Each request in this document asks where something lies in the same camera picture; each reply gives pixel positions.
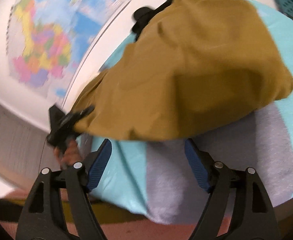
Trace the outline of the person's left hand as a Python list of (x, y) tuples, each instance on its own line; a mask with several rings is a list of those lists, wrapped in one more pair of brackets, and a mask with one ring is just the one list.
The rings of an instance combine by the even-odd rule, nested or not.
[(58, 147), (55, 147), (53, 150), (53, 154), (62, 170), (64, 170), (68, 166), (73, 166), (77, 162), (83, 161), (83, 158), (78, 148), (78, 143), (75, 140), (69, 141), (65, 153), (61, 153), (60, 149)]

